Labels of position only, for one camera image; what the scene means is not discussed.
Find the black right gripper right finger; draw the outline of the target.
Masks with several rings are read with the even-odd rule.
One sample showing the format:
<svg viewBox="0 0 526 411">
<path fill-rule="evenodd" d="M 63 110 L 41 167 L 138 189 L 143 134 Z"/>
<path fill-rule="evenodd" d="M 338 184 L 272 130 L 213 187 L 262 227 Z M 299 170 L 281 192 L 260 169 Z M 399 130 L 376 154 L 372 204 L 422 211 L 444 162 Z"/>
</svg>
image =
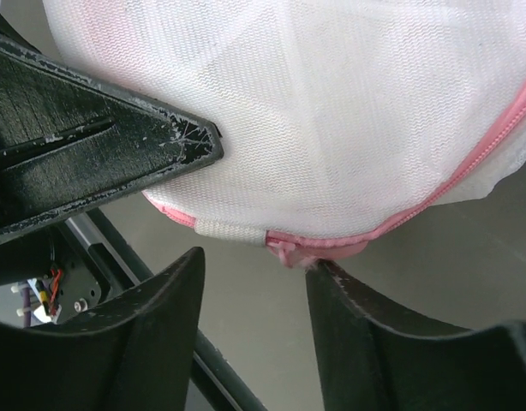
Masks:
<svg viewBox="0 0 526 411">
<path fill-rule="evenodd" d="M 470 331 L 321 262 L 306 275 L 328 410 L 526 410 L 526 322 Z"/>
</svg>

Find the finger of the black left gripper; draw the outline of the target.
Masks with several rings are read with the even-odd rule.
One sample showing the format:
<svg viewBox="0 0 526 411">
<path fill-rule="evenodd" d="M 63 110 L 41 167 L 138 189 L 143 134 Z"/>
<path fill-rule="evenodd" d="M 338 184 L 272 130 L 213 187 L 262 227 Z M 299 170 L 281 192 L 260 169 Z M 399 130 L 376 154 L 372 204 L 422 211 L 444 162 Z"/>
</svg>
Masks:
<svg viewBox="0 0 526 411">
<path fill-rule="evenodd" d="M 0 34 L 0 244 L 223 155 L 212 122 Z"/>
</svg>

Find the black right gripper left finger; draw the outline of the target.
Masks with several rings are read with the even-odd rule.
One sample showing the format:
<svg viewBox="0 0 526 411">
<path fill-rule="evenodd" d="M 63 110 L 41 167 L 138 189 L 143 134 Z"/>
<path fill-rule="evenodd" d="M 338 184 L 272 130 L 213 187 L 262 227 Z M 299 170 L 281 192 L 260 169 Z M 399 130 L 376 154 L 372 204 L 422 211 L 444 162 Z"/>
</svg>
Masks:
<svg viewBox="0 0 526 411">
<path fill-rule="evenodd" d="M 0 410 L 182 410 L 205 281 L 194 247 L 60 325 L 0 323 Z"/>
</svg>

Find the white mesh laundry bag pink zipper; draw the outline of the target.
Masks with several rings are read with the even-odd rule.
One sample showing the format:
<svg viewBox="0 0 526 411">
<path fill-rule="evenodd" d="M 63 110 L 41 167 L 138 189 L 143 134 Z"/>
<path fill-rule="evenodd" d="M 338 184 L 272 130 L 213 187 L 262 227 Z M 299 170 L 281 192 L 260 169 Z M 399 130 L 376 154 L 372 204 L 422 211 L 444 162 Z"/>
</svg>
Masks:
<svg viewBox="0 0 526 411">
<path fill-rule="evenodd" d="M 145 191 L 172 220 L 341 259 L 526 162 L 526 1 L 47 1 L 66 63 L 214 122 Z"/>
</svg>

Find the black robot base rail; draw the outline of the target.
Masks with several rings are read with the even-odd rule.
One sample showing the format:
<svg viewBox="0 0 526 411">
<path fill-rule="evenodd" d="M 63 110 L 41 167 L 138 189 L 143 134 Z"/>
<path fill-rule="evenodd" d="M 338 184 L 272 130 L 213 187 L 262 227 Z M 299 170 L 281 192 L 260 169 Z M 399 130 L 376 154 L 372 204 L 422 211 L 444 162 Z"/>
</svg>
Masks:
<svg viewBox="0 0 526 411">
<path fill-rule="evenodd" d="M 158 274 L 97 210 L 0 245 L 0 286 L 16 283 L 27 293 L 43 280 L 58 304 L 56 319 L 46 325 L 63 324 Z M 199 329 L 190 387 L 213 410 L 262 409 L 260 400 Z"/>
</svg>

